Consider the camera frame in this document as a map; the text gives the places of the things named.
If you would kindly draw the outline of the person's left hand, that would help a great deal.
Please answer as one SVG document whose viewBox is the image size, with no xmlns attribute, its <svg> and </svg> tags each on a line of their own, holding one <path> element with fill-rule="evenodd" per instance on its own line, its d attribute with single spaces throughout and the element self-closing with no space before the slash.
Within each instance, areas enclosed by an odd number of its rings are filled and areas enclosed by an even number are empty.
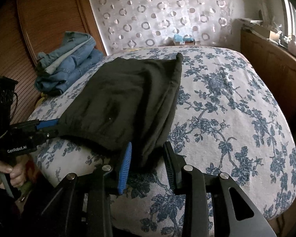
<svg viewBox="0 0 296 237">
<path fill-rule="evenodd" d="M 9 174 L 10 183 L 13 187 L 21 187 L 26 181 L 26 164 L 29 161 L 28 155 L 16 158 L 16 165 L 11 166 L 0 161 L 0 173 Z M 4 184 L 0 178 L 0 188 L 4 189 Z"/>
</svg>

